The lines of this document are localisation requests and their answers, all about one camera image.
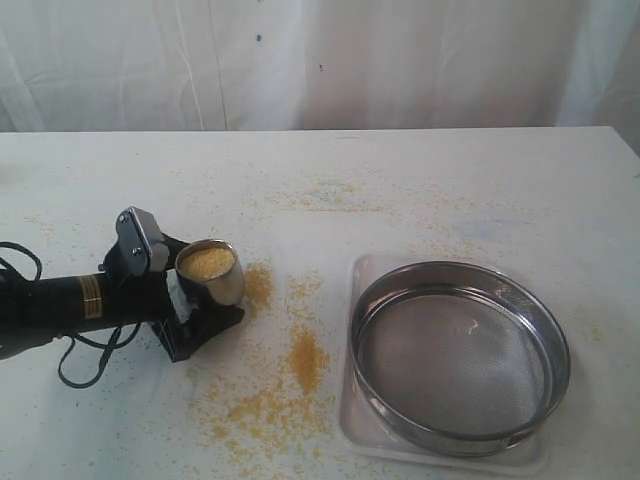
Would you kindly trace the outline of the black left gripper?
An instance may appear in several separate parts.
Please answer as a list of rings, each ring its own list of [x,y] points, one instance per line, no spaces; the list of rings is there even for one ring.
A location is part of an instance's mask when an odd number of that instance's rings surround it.
[[[149,323],[172,362],[189,359],[214,337],[239,324],[245,310],[237,306],[194,309],[181,323],[170,297],[167,272],[175,268],[178,255],[189,246],[185,241],[162,234],[158,244],[160,273],[133,276],[117,242],[102,263],[111,293],[109,312],[124,324]]]

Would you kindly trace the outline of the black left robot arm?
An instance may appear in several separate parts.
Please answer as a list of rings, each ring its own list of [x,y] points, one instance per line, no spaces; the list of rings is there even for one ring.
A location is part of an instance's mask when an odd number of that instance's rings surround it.
[[[188,295],[186,320],[169,293],[167,273],[177,268],[186,243],[172,237],[147,242],[123,234],[98,272],[44,279],[23,277],[1,264],[1,356],[4,359],[56,338],[147,323],[174,361],[239,324],[244,311],[206,300],[201,288]]]

